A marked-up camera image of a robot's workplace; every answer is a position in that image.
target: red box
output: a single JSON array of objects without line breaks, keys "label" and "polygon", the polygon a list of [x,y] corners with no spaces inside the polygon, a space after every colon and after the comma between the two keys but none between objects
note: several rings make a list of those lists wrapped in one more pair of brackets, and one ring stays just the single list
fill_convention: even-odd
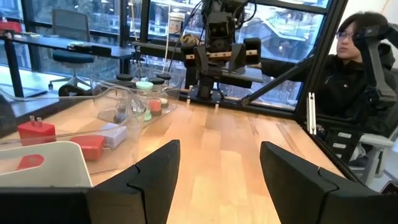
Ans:
[{"label": "red box", "polygon": [[16,33],[22,32],[22,26],[18,22],[0,22],[0,30],[13,30]]},{"label": "red box", "polygon": [[18,133],[23,146],[55,142],[55,126],[38,121],[28,121],[18,125]]},{"label": "red box", "polygon": [[21,159],[21,161],[19,162],[17,170],[38,167],[38,166],[41,166],[43,164],[43,162],[44,162],[44,158],[38,154],[24,156]]},{"label": "red box", "polygon": [[81,152],[86,161],[97,161],[103,154],[104,136],[77,136],[71,138],[70,141],[77,143],[81,147]]}]

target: glasses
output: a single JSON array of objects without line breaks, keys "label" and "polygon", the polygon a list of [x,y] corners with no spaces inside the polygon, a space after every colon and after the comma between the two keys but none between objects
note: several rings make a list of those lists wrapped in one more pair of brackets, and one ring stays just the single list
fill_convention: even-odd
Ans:
[{"label": "glasses", "polygon": [[337,32],[336,38],[338,40],[344,40],[345,38],[352,39],[354,36],[354,33],[348,33],[348,32]]}]

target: plastic bin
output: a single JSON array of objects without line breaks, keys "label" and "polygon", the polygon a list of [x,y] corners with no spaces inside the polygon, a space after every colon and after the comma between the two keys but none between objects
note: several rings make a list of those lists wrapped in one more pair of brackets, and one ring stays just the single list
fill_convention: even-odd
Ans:
[{"label": "plastic bin", "polygon": [[[149,82],[151,78],[160,77],[165,78],[162,86],[156,86],[156,88],[152,88],[151,90],[140,90],[136,85],[137,82]],[[176,101],[178,101],[180,96],[183,80],[184,76],[181,73],[168,73],[145,67],[134,69],[132,81],[126,81],[125,84],[126,86],[132,86],[132,88],[130,88],[132,92],[136,94],[142,102],[146,103],[147,109],[151,111],[150,119],[144,121],[144,127],[157,121],[177,107]],[[102,86],[117,86],[117,84],[92,77],[91,86],[93,94],[100,95],[105,90]]]},{"label": "plastic bin", "polygon": [[[102,91],[95,96],[13,98],[15,111],[50,101],[57,103],[49,106],[48,111],[59,112],[42,118],[42,123],[29,121],[29,116],[9,122],[18,131],[1,139],[0,150],[72,141],[80,145],[91,175],[134,164],[147,102],[128,88],[105,83],[97,87]],[[70,161],[70,166],[74,166],[74,161]]]},{"label": "plastic bin", "polygon": [[92,187],[81,148],[73,142],[2,150],[0,158],[0,187]]}]

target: white container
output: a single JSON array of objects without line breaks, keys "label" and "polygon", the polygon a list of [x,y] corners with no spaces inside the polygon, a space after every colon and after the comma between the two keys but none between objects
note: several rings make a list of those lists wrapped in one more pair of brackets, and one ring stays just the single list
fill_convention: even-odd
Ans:
[{"label": "white container", "polygon": [[171,12],[169,34],[179,34],[182,29],[182,23],[184,22],[184,19],[185,19],[184,13]]},{"label": "white container", "polygon": [[40,155],[40,166],[0,174],[0,187],[92,187],[81,148],[74,142],[51,142],[0,151],[0,161]]}]

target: black hair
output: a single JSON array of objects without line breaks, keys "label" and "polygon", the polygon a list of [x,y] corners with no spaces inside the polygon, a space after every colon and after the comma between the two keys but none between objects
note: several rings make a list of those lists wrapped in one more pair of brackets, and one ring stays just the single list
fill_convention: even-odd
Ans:
[{"label": "black hair", "polygon": [[370,26],[383,26],[388,24],[388,20],[377,12],[357,12],[350,15],[338,28],[338,32],[344,32],[347,27],[354,23],[354,33]]}]

